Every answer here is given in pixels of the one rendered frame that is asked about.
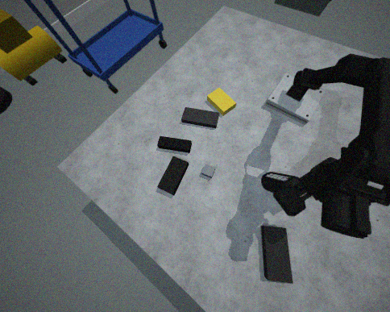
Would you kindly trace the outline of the dark grey controller unit with rocker switches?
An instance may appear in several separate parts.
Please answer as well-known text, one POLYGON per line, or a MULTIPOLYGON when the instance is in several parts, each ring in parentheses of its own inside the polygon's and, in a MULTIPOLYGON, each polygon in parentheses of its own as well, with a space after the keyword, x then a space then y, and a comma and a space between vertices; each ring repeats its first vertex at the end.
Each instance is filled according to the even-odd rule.
POLYGON ((303 188, 299 177, 274 172, 265 173, 261 178, 261 184, 267 191, 273 193, 285 185, 291 186, 296 192, 303 188))

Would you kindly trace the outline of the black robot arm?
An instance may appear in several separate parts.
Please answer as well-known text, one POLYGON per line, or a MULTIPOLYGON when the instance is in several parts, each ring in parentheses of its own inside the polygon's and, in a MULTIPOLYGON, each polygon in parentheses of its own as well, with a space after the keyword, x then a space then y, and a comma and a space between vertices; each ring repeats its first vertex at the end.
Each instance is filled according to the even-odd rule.
POLYGON ((341 158, 318 170, 318 180, 329 190, 317 197, 321 225, 364 239, 371 234, 371 202, 390 206, 390 59, 348 54, 329 68, 305 68, 297 71, 286 94, 300 102, 308 89, 339 82, 363 88, 361 126, 359 135, 341 148, 341 158))

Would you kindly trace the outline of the yellow rectangular block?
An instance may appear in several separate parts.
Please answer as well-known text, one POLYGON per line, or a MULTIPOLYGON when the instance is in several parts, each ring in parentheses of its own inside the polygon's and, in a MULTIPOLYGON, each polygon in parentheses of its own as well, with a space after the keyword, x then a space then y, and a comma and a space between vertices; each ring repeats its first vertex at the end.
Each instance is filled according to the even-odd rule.
POLYGON ((236 106, 236 102, 220 88, 207 95, 207 101, 222 115, 227 114, 236 106))

